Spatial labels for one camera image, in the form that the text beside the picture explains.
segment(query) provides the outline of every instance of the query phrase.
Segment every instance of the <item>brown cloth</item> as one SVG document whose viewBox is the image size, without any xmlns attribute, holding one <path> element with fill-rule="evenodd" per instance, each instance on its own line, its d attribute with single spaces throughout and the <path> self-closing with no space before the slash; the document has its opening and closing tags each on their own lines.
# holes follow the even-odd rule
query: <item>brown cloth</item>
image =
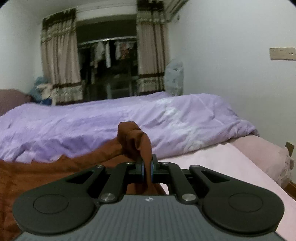
<svg viewBox="0 0 296 241">
<path fill-rule="evenodd" d="M 115 167 L 117 164 L 142 157 L 146 172 L 150 173 L 152 148 L 146 133 L 134 122 L 122 122 L 117 138 L 105 143 L 92 153 L 70 159 L 61 156 L 50 164 L 32 162 L 6 163 L 0 161 L 0 240 L 11 240 L 20 230 L 12 215 L 12 204 L 23 192 L 56 181 L 81 170 L 102 164 Z M 159 184 L 151 182 L 146 175 L 145 184 L 128 185 L 128 194 L 165 194 Z"/>
</svg>

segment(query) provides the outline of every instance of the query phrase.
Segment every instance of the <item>ceiling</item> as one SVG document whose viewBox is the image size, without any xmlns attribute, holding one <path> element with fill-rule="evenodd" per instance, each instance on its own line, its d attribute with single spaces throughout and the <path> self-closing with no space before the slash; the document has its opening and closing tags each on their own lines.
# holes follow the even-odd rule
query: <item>ceiling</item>
<svg viewBox="0 0 296 241">
<path fill-rule="evenodd" d="M 78 10 L 117 7 L 135 4 L 136 0 L 17 0 L 38 19 L 43 19 L 56 12 L 78 7 Z"/>
</svg>

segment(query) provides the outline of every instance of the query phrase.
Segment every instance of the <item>round pad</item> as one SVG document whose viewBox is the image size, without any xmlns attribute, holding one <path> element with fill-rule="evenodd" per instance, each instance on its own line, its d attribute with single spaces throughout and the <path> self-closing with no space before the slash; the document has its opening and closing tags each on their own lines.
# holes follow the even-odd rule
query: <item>round pad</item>
<svg viewBox="0 0 296 241">
<path fill-rule="evenodd" d="M 12 208 L 18 226 L 37 235 L 55 235 L 78 228 L 94 211 L 92 199 L 73 183 L 32 189 L 16 199 Z"/>
<path fill-rule="evenodd" d="M 65 210 L 68 204 L 68 199 L 62 195 L 46 194 L 35 200 L 34 208 L 44 214 L 55 214 Z"/>
<path fill-rule="evenodd" d="M 249 235 L 275 230 L 284 214 L 283 202 L 276 194 L 242 181 L 213 185 L 202 209 L 220 228 Z"/>
<path fill-rule="evenodd" d="M 263 205 L 260 197 L 250 193 L 233 194 L 228 202 L 235 210 L 246 213 L 258 211 Z"/>
</svg>

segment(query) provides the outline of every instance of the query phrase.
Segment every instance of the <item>wall socket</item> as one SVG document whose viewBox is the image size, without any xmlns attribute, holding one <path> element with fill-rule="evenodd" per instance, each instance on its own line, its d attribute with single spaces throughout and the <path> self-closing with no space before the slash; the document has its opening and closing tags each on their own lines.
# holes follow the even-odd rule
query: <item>wall socket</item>
<svg viewBox="0 0 296 241">
<path fill-rule="evenodd" d="M 289 156 L 292 156 L 292 153 L 293 153 L 293 150 L 294 150 L 294 145 L 291 142 L 287 141 L 285 147 L 289 151 Z"/>
<path fill-rule="evenodd" d="M 296 60 L 295 48 L 270 48 L 270 59 Z"/>
</svg>

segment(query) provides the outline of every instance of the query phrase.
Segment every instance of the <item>gray ribbed plate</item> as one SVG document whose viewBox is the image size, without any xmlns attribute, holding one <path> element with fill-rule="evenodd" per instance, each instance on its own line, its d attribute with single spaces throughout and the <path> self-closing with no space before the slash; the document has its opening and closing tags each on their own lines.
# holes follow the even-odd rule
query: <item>gray ribbed plate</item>
<svg viewBox="0 0 296 241">
<path fill-rule="evenodd" d="M 71 233 L 39 237 L 27 232 L 17 241 L 283 241 L 275 232 L 238 237 L 216 229 L 193 205 L 174 196 L 125 195 L 115 204 L 102 205 L 94 218 Z"/>
</svg>

